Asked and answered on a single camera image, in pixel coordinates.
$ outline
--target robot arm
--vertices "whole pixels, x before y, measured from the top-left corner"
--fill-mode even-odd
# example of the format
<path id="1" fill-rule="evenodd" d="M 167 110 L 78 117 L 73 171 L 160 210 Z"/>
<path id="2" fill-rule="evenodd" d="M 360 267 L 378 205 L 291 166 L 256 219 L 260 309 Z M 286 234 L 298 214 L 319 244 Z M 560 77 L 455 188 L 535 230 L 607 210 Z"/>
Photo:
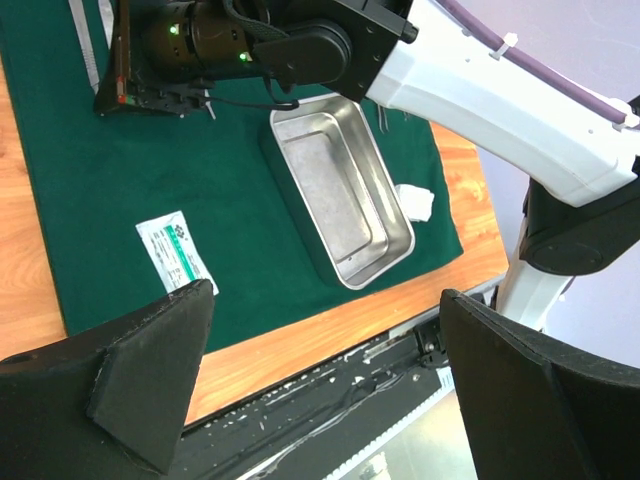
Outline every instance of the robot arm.
<path id="1" fill-rule="evenodd" d="M 437 122 L 531 176 L 520 245 L 499 288 L 496 309 L 540 329 L 574 275 L 604 268 L 615 258 L 598 248 L 610 236 L 606 231 L 592 232 L 594 238 L 583 241 L 569 224 L 589 224 L 594 215 L 600 215 L 599 223 L 603 218 L 605 225 L 618 223 L 615 214 L 606 220 L 607 208 L 624 203 L 622 187 L 638 183 L 633 170 L 640 156 L 640 131 L 629 128 L 637 126 L 638 117 L 624 102 L 603 99 L 548 69 L 535 72 L 537 65 L 526 59 L 521 66 L 506 58 L 513 46 L 509 37 L 501 42 L 504 46 L 489 48 L 477 37 L 486 42 L 492 33 L 483 31 L 486 27 L 455 0 L 414 0 L 408 20 L 420 33 L 413 43 L 398 42 L 367 97 Z M 555 78 L 549 81 L 549 75 Z M 553 80 L 559 85 L 552 85 Z M 566 93 L 558 88 L 563 86 Z M 634 187 L 624 191 L 637 194 Z M 600 204 L 608 205 L 598 214 L 589 212 L 603 198 Z M 587 204 L 591 207 L 581 208 Z M 625 221 L 633 216 L 633 207 L 626 208 L 616 228 L 629 230 L 628 248 L 640 238 L 640 229 Z M 566 213 L 550 222 L 555 234 L 544 245 L 525 248 L 523 243 L 537 233 L 529 222 L 539 223 L 529 217 L 552 216 L 550 210 Z M 536 265 L 535 257 L 548 258 Z"/>
<path id="2" fill-rule="evenodd" d="M 572 277 L 640 239 L 635 110 L 540 64 L 456 0 L 119 3 L 97 113 L 183 115 L 224 101 L 204 95 L 215 82 L 250 76 L 274 101 L 254 106 L 291 109 L 272 80 L 285 91 L 319 83 L 444 125 L 529 174 L 520 246 L 497 298 L 512 320 L 541 327 Z"/>
<path id="3" fill-rule="evenodd" d="M 397 43 L 367 97 L 455 131 L 574 207 L 636 178 L 640 132 L 581 105 L 506 58 L 508 51 L 490 49 L 439 2 L 453 3 L 413 2 L 408 20 L 419 34 L 413 43 Z M 624 106 L 627 112 L 615 113 L 637 125 Z"/>

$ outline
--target metal ruler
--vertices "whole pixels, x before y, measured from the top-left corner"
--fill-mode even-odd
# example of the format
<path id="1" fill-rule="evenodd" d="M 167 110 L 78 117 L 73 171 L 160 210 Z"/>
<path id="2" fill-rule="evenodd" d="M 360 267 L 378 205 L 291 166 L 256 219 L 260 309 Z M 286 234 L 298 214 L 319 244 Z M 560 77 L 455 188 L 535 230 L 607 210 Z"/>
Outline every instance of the metal ruler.
<path id="1" fill-rule="evenodd" d="M 100 17 L 102 18 L 102 27 L 104 28 L 104 36 L 107 39 L 107 46 L 111 46 L 111 37 L 113 36 L 113 7 L 111 0 L 98 0 L 98 8 L 100 9 Z"/>
<path id="2" fill-rule="evenodd" d="M 87 24 L 87 15 L 84 12 L 82 0 L 69 0 L 71 15 L 73 15 L 73 23 L 76 26 L 80 49 L 82 50 L 82 58 L 87 68 L 89 76 L 89 84 L 94 93 L 98 93 L 100 85 L 100 75 L 98 74 L 98 66 L 96 65 L 96 56 L 93 53 L 93 45 L 91 44 L 91 36 L 89 35 L 89 25 Z"/>

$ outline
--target white wall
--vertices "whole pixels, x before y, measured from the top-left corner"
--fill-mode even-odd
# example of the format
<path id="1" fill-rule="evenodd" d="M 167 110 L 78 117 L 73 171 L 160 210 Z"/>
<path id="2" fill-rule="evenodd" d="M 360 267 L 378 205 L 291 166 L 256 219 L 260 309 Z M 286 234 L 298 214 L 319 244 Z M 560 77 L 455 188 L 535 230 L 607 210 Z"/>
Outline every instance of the white wall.
<path id="1" fill-rule="evenodd" d="M 599 93 L 640 94 L 639 0 L 460 0 L 494 31 L 518 34 L 518 47 Z M 528 178 L 480 152 L 508 252 L 520 226 Z M 603 272 L 576 279 L 549 314 L 550 335 L 640 367 L 640 245 Z"/>

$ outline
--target floor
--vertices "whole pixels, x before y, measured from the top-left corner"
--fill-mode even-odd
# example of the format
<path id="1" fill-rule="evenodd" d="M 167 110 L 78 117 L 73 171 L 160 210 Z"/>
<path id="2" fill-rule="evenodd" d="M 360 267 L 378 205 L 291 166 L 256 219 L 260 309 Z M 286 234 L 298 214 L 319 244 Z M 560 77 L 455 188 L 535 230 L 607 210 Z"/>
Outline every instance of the floor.
<path id="1" fill-rule="evenodd" d="M 342 477 L 342 480 L 476 479 L 455 392 Z"/>

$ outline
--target black mount bracket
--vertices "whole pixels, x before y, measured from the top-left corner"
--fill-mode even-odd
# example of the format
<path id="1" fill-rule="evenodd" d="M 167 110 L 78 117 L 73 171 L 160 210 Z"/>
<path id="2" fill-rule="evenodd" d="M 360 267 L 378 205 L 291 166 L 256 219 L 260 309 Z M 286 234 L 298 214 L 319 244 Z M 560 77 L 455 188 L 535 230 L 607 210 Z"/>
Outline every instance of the black mount bracket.
<path id="1" fill-rule="evenodd" d="M 349 67 L 353 47 L 335 23 L 306 22 L 287 29 L 287 33 L 287 38 L 258 43 L 253 50 L 283 89 L 334 82 Z"/>
<path id="2" fill-rule="evenodd" d="M 171 467 L 211 327 L 197 280 L 0 361 L 0 478 L 153 480 Z"/>
<path id="3" fill-rule="evenodd" d="M 640 370 L 453 290 L 440 313 L 480 480 L 639 478 Z"/>
<path id="4" fill-rule="evenodd" d="M 609 266 L 640 240 L 640 178 L 576 208 L 531 180 L 520 259 L 546 273 L 587 275 Z"/>
<path id="5" fill-rule="evenodd" d="M 474 293 L 469 296 L 476 302 L 486 305 L 482 293 Z M 419 324 L 413 330 L 420 352 L 420 365 L 424 368 L 434 369 L 445 367 L 449 364 L 447 345 L 440 325 L 440 315 Z"/>
<path id="6" fill-rule="evenodd" d="M 407 15 L 409 0 L 292 0 L 282 15 L 283 25 L 323 19 L 339 26 L 353 45 L 351 59 L 337 79 L 322 82 L 331 90 L 360 102 L 398 41 L 412 43 L 418 30 Z M 327 62 L 315 59 L 315 69 Z"/>

